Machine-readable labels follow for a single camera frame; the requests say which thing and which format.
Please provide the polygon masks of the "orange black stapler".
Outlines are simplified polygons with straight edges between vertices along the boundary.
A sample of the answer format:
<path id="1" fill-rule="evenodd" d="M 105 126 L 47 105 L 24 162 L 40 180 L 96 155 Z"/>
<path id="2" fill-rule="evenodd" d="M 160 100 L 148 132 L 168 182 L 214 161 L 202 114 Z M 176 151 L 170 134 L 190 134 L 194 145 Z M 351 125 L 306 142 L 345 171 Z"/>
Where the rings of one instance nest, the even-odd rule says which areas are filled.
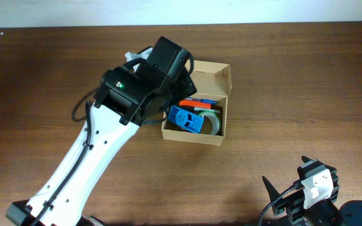
<path id="1" fill-rule="evenodd" d="M 203 109 L 211 109 L 212 105 L 204 102 L 199 102 L 195 100 L 181 100 L 179 102 L 179 106 L 187 106 L 187 107 L 199 107 Z"/>

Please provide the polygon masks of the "blue ballpoint pen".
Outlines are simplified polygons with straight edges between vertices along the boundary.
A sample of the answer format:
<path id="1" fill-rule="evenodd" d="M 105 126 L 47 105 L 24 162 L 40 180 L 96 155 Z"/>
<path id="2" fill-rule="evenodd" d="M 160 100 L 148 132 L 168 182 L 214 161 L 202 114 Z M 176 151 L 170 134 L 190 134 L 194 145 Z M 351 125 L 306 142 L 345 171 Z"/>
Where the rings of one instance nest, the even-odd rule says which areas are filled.
<path id="1" fill-rule="evenodd" d="M 196 102 L 202 102 L 202 103 L 206 103 L 206 104 L 218 104 L 218 101 L 209 100 L 209 99 L 198 99 L 198 98 L 187 97 L 186 100 L 193 100 Z"/>

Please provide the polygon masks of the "brown cardboard box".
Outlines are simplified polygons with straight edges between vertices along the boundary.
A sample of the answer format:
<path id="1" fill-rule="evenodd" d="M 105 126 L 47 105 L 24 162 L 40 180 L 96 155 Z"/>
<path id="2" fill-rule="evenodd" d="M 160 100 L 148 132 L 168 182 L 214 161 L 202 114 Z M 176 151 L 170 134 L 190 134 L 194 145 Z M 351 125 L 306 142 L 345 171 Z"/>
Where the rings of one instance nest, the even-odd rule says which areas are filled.
<path id="1" fill-rule="evenodd" d="M 228 97 L 232 89 L 231 66 L 226 63 L 204 62 L 196 60 L 191 78 L 196 86 L 197 93 L 193 95 L 198 99 L 217 101 L 214 106 L 219 111 L 219 132 L 211 134 L 211 122 L 205 118 L 200 133 L 187 132 L 174 123 L 162 123 L 162 137 L 166 140 L 183 141 L 190 143 L 211 144 L 220 146 L 226 137 L 228 116 Z"/>

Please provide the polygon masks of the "blue plastic block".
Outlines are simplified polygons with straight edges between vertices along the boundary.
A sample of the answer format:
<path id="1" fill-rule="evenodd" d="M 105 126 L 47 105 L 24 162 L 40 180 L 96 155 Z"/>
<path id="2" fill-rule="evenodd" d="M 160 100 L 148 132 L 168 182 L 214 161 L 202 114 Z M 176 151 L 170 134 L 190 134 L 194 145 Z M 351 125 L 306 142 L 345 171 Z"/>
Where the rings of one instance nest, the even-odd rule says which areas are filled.
<path id="1" fill-rule="evenodd" d="M 168 120 L 192 133 L 200 133 L 204 123 L 203 117 L 176 106 L 171 107 Z"/>

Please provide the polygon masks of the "green tape roll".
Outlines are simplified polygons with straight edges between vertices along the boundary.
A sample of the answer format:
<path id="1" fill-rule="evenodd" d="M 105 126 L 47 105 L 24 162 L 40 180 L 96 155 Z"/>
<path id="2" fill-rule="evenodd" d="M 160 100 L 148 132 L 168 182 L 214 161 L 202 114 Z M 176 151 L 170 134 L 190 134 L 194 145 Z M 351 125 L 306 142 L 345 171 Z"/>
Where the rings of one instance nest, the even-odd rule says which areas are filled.
<path id="1" fill-rule="evenodd" d="M 221 120 L 216 113 L 206 110 L 199 113 L 198 116 L 202 117 L 203 119 L 207 118 L 211 122 L 212 131 L 210 135 L 214 136 L 218 134 L 221 129 Z"/>

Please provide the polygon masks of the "black sharpie marker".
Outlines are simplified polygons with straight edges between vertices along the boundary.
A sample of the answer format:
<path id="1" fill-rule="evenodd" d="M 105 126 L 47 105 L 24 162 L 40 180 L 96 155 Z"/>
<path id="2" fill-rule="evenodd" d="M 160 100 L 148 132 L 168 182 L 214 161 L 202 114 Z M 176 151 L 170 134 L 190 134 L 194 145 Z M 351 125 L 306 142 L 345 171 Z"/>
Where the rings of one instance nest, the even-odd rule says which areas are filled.
<path id="1" fill-rule="evenodd" d="M 213 112 L 213 113 L 216 113 L 216 114 L 221 113 L 221 111 L 216 110 L 216 109 L 206 109 L 206 108 L 201 108 L 201 107 L 193 107 L 193 111 L 196 111 L 196 112 L 208 111 L 208 112 Z"/>

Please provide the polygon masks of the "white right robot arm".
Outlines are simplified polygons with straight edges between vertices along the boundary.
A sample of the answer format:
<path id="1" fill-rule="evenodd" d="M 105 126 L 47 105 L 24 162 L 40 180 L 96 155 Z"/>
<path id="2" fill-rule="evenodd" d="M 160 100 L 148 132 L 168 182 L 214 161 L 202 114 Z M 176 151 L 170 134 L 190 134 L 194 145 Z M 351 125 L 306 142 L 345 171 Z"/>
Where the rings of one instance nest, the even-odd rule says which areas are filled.
<path id="1" fill-rule="evenodd" d="M 270 197 L 258 225 L 362 225 L 362 200 L 335 206 L 340 186 L 337 169 L 318 159 L 302 156 L 298 180 L 283 192 L 262 177 Z"/>

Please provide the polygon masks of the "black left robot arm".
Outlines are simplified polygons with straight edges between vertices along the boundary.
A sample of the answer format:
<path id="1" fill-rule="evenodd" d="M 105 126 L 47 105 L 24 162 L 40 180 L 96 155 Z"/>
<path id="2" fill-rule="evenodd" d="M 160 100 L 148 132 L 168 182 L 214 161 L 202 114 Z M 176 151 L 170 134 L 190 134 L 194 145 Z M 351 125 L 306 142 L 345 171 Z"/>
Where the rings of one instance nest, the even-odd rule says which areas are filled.
<path id="1" fill-rule="evenodd" d="M 194 57 L 162 36 L 146 57 L 108 70 L 85 104 L 85 124 L 54 174 L 29 200 L 13 202 L 15 225 L 102 225 L 82 211 L 109 163 L 147 118 L 196 93 Z"/>

